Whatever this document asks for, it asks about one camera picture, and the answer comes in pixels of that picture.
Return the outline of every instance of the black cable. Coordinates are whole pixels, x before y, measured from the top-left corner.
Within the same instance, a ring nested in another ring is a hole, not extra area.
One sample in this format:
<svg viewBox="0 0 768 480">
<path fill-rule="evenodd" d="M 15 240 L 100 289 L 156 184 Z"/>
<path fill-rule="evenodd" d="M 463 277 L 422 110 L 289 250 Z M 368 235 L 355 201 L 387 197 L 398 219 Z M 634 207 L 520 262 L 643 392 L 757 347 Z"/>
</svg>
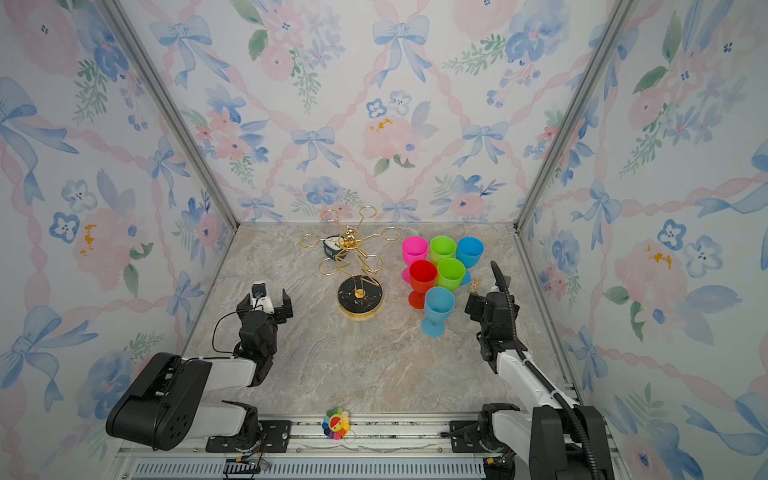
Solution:
<svg viewBox="0 0 768 480">
<path fill-rule="evenodd" d="M 598 470 L 598 463 L 594 459 L 594 453 L 592 452 L 592 444 L 589 442 L 589 437 L 584 431 L 584 427 L 581 426 L 576 412 L 568 405 L 562 395 L 555 393 L 554 399 L 560 404 L 560 407 L 565 411 L 565 415 L 568 416 L 568 421 L 574 427 L 576 431 L 576 438 L 581 443 L 581 449 L 584 450 L 584 456 L 587 457 L 587 464 L 589 467 L 589 473 L 592 475 L 592 480 L 602 480 L 603 475 Z"/>
<path fill-rule="evenodd" d="M 440 433 L 440 438 L 441 439 L 447 439 L 447 438 L 451 438 L 451 437 L 456 437 L 456 436 L 459 436 L 459 435 L 463 435 L 464 432 L 466 432 L 468 430 L 473 430 L 473 429 L 476 430 L 477 428 L 478 428 L 478 423 L 475 422 L 475 423 L 472 423 L 471 425 L 467 425 L 466 427 L 462 427 L 462 428 L 460 428 L 458 430 L 454 430 L 453 432 L 441 432 Z"/>
<path fill-rule="evenodd" d="M 234 355 L 235 354 L 235 352 L 225 352 L 223 350 L 219 350 L 218 348 L 216 348 L 216 344 L 214 342 L 214 340 L 216 339 L 216 330 L 219 328 L 219 323 L 221 323 L 221 320 L 227 318 L 228 316 L 234 315 L 235 313 L 244 313 L 244 312 L 250 312 L 250 311 L 251 311 L 251 309 L 235 310 L 234 312 L 229 312 L 227 315 L 222 316 L 221 318 L 219 318 L 219 321 L 216 322 L 216 326 L 214 327 L 214 332 L 210 336 L 210 347 L 212 349 L 214 349 L 214 352 L 229 353 L 230 355 Z"/>
<path fill-rule="evenodd" d="M 507 285 L 504 275 L 502 274 L 502 270 L 493 260 L 491 260 L 491 270 L 493 270 L 493 276 L 496 279 L 498 288 L 504 293 L 507 300 L 507 308 L 509 308 L 509 316 L 512 320 L 512 345 L 515 347 L 515 351 L 520 357 L 520 360 L 523 362 L 523 365 L 527 366 L 528 369 L 531 370 L 531 373 L 533 373 L 533 375 L 541 382 L 541 384 L 549 390 L 549 393 L 553 393 L 555 391 L 555 387 L 547 380 L 543 373 L 538 371 L 536 366 L 531 363 L 531 360 L 525 356 L 525 353 L 523 353 L 520 340 L 518 339 L 518 328 L 516 325 L 517 315 L 515 315 L 512 298 L 509 294 L 509 285 Z M 584 431 L 584 427 L 581 426 L 581 422 L 579 422 L 579 419 L 576 416 L 576 412 L 574 412 L 571 406 L 568 405 L 568 402 L 559 393 L 555 392 L 552 395 L 552 398 L 554 398 L 554 400 L 560 404 L 560 407 L 565 411 L 565 415 L 568 417 L 568 422 L 571 424 L 571 427 L 576 433 L 576 439 L 581 443 L 581 449 L 584 450 L 584 457 L 587 459 L 587 466 L 589 468 L 589 473 L 592 477 L 592 480 L 603 480 L 603 475 L 600 473 L 600 470 L 598 470 L 598 464 L 594 459 L 592 444 L 589 442 L 589 437 Z"/>
</svg>

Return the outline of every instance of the floral wallpaper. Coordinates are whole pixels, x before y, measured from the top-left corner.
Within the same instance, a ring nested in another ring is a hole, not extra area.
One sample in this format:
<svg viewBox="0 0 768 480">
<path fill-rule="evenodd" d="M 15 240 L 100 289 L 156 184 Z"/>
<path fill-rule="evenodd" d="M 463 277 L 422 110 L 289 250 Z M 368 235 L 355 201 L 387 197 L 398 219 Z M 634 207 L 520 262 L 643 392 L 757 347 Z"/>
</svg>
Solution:
<svg viewBox="0 0 768 480">
<path fill-rule="evenodd" d="M 633 478 L 768 478 L 768 5 L 633 15 L 527 250 Z"/>
<path fill-rule="evenodd" d="M 241 221 L 509 222 L 614 0 L 123 7 Z"/>
<path fill-rule="evenodd" d="M 0 8 L 0 478 L 102 478 L 232 231 L 93 3 Z"/>
</svg>

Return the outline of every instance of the metal frame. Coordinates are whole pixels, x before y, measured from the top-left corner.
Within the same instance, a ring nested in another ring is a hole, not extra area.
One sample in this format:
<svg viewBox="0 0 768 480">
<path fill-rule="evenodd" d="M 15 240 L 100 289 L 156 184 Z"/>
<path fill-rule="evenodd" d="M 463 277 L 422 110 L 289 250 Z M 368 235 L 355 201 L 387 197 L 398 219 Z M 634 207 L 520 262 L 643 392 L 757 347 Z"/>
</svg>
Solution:
<svg viewBox="0 0 768 480">
<path fill-rule="evenodd" d="M 565 379 L 565 388 L 563 390 L 568 394 L 568 396 L 571 396 L 571 398 L 573 398 L 571 395 L 571 392 L 573 392 L 575 394 L 575 398 L 579 399 L 582 405 L 585 405 L 584 401 L 586 396 L 584 395 L 584 390 L 581 389 L 581 385 L 579 385 L 575 380 L 578 377 L 574 375 L 574 368 L 571 365 L 568 356 L 565 355 L 565 350 L 563 350 L 563 342 L 561 341 L 557 330 L 554 328 L 554 321 L 552 320 L 552 315 L 549 312 L 549 308 L 547 307 L 544 296 L 541 294 L 541 289 L 538 288 L 538 277 L 533 270 L 533 264 L 531 263 L 531 258 L 528 256 L 528 251 L 525 249 L 525 242 L 523 242 L 520 236 L 516 233 L 513 234 L 512 238 L 515 242 L 515 246 L 517 247 L 518 252 L 520 253 L 520 259 L 523 264 L 523 270 L 525 271 L 525 277 L 528 279 L 528 283 L 531 285 L 531 290 L 533 290 L 533 296 L 536 299 L 536 306 L 539 313 L 541 314 L 541 318 L 544 320 L 547 336 L 549 337 L 549 342 L 552 344 L 552 352 L 554 353 L 554 358 L 560 367 L 563 378 Z"/>
<path fill-rule="evenodd" d="M 618 0 L 613 15 L 605 24 L 605 33 L 584 71 L 584 81 L 581 82 L 581 86 L 576 90 L 576 94 L 565 111 L 562 123 L 564 127 L 555 134 L 549 150 L 550 153 L 536 175 L 522 212 L 520 212 L 520 216 L 517 219 L 516 226 L 518 232 L 525 231 L 526 224 L 531 221 L 538 199 L 544 193 L 547 181 L 557 166 L 560 156 L 563 154 L 568 138 L 573 134 L 578 124 L 578 119 L 586 110 L 587 103 L 589 103 L 598 80 L 602 76 L 607 63 L 611 60 L 611 56 L 621 40 L 621 35 L 624 33 L 624 26 L 629 21 L 631 13 L 636 6 L 636 0 Z"/>
<path fill-rule="evenodd" d="M 125 14 L 122 5 L 120 5 L 120 0 L 100 0 L 96 3 L 101 14 L 104 16 L 104 19 L 118 37 L 121 46 L 125 48 L 125 53 L 131 60 L 131 63 L 139 71 L 142 81 L 144 81 L 150 96 L 168 122 L 169 128 L 179 139 L 179 143 L 184 149 L 184 153 L 187 155 L 187 158 L 190 159 L 190 163 L 192 164 L 195 173 L 197 173 L 203 181 L 203 185 L 208 190 L 211 199 L 216 204 L 223 217 L 227 220 L 230 228 L 236 230 L 239 222 L 230 208 L 227 198 L 219 188 L 219 184 L 214 179 L 213 173 L 205 162 L 205 159 L 201 157 L 200 152 L 197 149 L 197 144 L 195 144 L 194 138 L 192 137 L 192 133 L 187 129 L 184 119 L 181 117 L 181 113 L 179 113 L 170 93 L 165 88 L 165 85 L 163 85 L 160 75 L 157 73 L 157 69 L 150 60 L 147 50 L 144 48 L 141 40 L 136 36 L 136 30 L 131 24 L 131 21 L 128 20 L 128 16 Z"/>
<path fill-rule="evenodd" d="M 100 0 L 97 2 L 105 20 L 113 28 L 131 62 L 137 67 L 140 75 L 145 80 L 147 89 L 152 98 L 157 102 L 161 113 L 165 116 L 170 129 L 177 135 L 181 147 L 196 173 L 200 176 L 206 188 L 209 190 L 213 202 L 217 205 L 223 216 L 227 219 L 230 228 L 237 231 L 239 222 L 235 217 L 226 197 L 214 180 L 214 176 L 205 160 L 196 148 L 194 139 L 184 123 L 170 93 L 160 80 L 160 76 L 151 62 L 143 44 L 136 36 L 133 25 L 128 19 L 120 0 Z M 618 0 L 617 7 L 606 24 L 606 32 L 601 43 L 596 49 L 593 58 L 587 66 L 584 74 L 584 82 L 577 90 L 571 103 L 568 105 L 562 128 L 555 137 L 551 154 L 546 159 L 541 170 L 534 180 L 531 192 L 528 195 L 523 210 L 515 222 L 515 230 L 510 228 L 513 241 L 521 255 L 521 261 L 525 269 L 526 277 L 534 291 L 537 306 L 545 323 L 545 329 L 549 336 L 555 358 L 561 370 L 564 382 L 564 391 L 569 396 L 585 400 L 581 386 L 574 382 L 570 360 L 564 354 L 562 342 L 554 330 L 551 313 L 544 297 L 538 288 L 538 280 L 533 266 L 525 249 L 524 242 L 516 232 L 524 231 L 525 225 L 531 220 L 533 210 L 539 197 L 543 193 L 546 180 L 561 156 L 567 139 L 576 127 L 578 118 L 583 114 L 588 100 L 595 89 L 605 66 L 621 38 L 624 26 L 630 18 L 630 13 L 636 5 L 635 0 Z M 227 256 L 227 251 L 221 257 L 214 279 L 218 276 Z M 208 294 L 203 298 L 203 305 L 207 301 Z M 198 310 L 194 321 L 194 327 L 203 311 Z M 268 458 L 281 458 L 297 461 L 300 458 L 481 458 L 493 456 L 492 454 L 453 454 L 450 439 L 442 439 L 440 432 L 449 430 L 449 422 L 452 420 L 476 420 L 476 412 L 458 413 L 417 413 L 417 414 L 379 414 L 379 415 L 355 415 L 351 435 L 352 439 L 331 442 L 323 434 L 320 426 L 322 413 L 317 415 L 261 415 L 264 420 L 288 419 L 293 422 L 290 436 L 289 451 L 285 454 L 267 454 Z M 608 431 L 608 443 L 611 448 L 611 457 L 614 462 L 614 470 L 617 478 L 629 478 L 624 463 L 619 456 L 616 443 L 610 431 Z M 141 458 L 225 458 L 226 454 L 209 454 L 205 452 L 206 439 L 190 440 L 182 442 L 172 452 L 153 452 L 151 448 L 132 442 L 123 442 L 117 456 L 113 460 L 105 478 L 126 479 L 131 477 L 136 464 Z"/>
<path fill-rule="evenodd" d="M 528 413 L 516 412 L 531 419 Z M 452 453 L 450 439 L 441 439 L 440 432 L 449 430 L 452 420 L 476 420 L 477 412 L 466 413 L 391 413 L 355 415 L 352 429 L 345 439 L 330 441 L 323 434 L 322 413 L 317 415 L 260 415 L 260 419 L 289 419 L 291 428 L 288 452 L 265 454 L 268 461 L 305 461 L 308 458 L 341 459 L 369 458 L 486 458 L 498 454 Z M 205 452 L 205 439 L 185 440 L 171 452 L 157 451 L 145 445 L 124 442 L 105 478 L 125 480 L 131 477 L 138 462 L 146 458 L 233 458 L 235 455 Z M 629 478 L 619 457 L 613 437 L 608 432 L 608 446 L 617 478 Z"/>
</svg>

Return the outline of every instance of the plastic cup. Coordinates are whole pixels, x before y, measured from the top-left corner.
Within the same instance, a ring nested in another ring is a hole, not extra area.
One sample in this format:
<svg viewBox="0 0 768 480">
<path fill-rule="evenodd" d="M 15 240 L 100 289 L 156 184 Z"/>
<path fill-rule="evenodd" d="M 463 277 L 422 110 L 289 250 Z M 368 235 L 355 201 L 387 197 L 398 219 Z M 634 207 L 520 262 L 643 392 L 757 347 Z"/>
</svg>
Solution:
<svg viewBox="0 0 768 480">
<path fill-rule="evenodd" d="M 429 242 L 428 260 L 435 265 L 444 258 L 453 258 L 456 253 L 456 242 L 448 237 L 435 237 Z"/>
<path fill-rule="evenodd" d="M 482 253 L 485 251 L 485 245 L 474 237 L 464 237 L 456 245 L 456 259 L 463 263 L 467 269 L 478 264 Z M 465 273 L 462 285 L 466 285 L 472 280 L 470 272 Z"/>
<path fill-rule="evenodd" d="M 408 295 L 408 303 L 418 310 L 424 308 L 424 294 L 435 286 L 437 267 L 427 260 L 417 260 L 408 268 L 413 291 Z"/>
<path fill-rule="evenodd" d="M 402 271 L 402 279 L 411 280 L 408 267 L 417 260 L 425 260 L 429 250 L 429 243 L 421 237 L 408 237 L 402 242 L 402 259 L 406 262 L 406 269 Z"/>
<path fill-rule="evenodd" d="M 436 339 L 445 333 L 445 319 L 451 316 L 456 299 L 450 290 L 435 286 L 424 295 L 424 314 L 422 331 Z"/>
<path fill-rule="evenodd" d="M 464 263 L 455 258 L 444 258 L 437 264 L 437 280 L 435 285 L 453 291 L 462 284 L 467 269 Z"/>
</svg>

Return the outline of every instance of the red goblet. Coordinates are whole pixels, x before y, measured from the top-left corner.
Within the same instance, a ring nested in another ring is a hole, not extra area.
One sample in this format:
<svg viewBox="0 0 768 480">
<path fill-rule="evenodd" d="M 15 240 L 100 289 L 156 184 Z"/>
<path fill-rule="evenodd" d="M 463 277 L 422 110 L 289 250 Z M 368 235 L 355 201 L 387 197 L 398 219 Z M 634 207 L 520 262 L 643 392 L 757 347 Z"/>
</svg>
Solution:
<svg viewBox="0 0 768 480">
<path fill-rule="evenodd" d="M 423 310 L 424 295 L 437 280 L 437 267 L 428 260 L 417 260 L 409 268 L 409 277 L 413 291 L 408 295 L 408 303 L 415 309 Z"/>
</svg>

